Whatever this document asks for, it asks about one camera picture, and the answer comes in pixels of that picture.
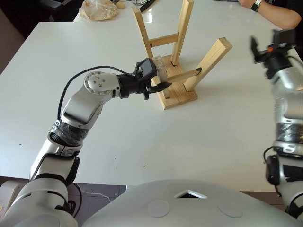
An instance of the wristwatch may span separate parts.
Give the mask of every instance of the wristwatch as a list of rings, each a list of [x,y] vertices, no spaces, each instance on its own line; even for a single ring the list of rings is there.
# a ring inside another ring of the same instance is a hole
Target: wristwatch
[[[257,12],[258,9],[259,9],[259,7],[260,7],[261,1],[263,1],[263,0],[256,0],[256,1],[254,2],[254,4],[252,4],[252,6],[251,6],[251,10]]]

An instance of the person's arm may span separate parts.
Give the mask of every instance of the person's arm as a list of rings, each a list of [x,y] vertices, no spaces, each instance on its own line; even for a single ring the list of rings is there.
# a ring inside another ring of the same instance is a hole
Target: person's arm
[[[238,0],[243,7],[251,8],[255,0]],[[301,16],[290,9],[273,6],[264,1],[260,3],[258,12],[267,20],[279,26],[282,29],[293,29],[298,26]]]

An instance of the upside-down wooden stool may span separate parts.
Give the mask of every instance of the upside-down wooden stool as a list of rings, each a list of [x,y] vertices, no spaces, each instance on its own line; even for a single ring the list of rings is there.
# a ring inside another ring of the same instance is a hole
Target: upside-down wooden stool
[[[183,71],[179,65],[179,57],[193,5],[193,0],[183,0],[177,33],[154,39],[148,38],[139,8],[132,7],[149,58],[154,60],[159,59],[159,57],[156,57],[157,59],[153,57],[153,47],[175,43],[172,54],[162,58],[166,68],[166,75],[163,76],[163,73],[158,73],[158,77],[152,79],[153,84],[158,84],[159,82],[172,83],[169,88],[158,92],[164,110],[196,100],[197,94],[194,90],[195,86],[232,48],[232,45],[226,38],[219,38],[194,70],[188,72]]]

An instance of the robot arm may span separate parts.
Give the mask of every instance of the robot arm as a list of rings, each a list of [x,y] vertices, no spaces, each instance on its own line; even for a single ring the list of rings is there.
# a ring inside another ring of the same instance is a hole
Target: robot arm
[[[287,51],[295,43],[294,30],[274,31],[273,44],[259,52],[252,38],[255,62],[267,68],[275,98],[276,155],[266,160],[266,178],[282,196],[285,211],[303,220],[303,76]]]
[[[66,187],[75,179],[80,163],[77,155],[85,137],[111,98],[143,93],[146,100],[150,93],[170,85],[153,87],[151,79],[156,75],[151,59],[138,63],[133,74],[89,73],[48,133],[31,167],[30,182],[7,210],[0,226],[78,226],[68,206]]]

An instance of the plastic bag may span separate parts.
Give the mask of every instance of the plastic bag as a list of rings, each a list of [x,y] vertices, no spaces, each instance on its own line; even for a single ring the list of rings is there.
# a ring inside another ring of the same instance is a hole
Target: plastic bag
[[[79,12],[89,20],[107,20],[118,14],[118,8],[110,0],[85,0]]]

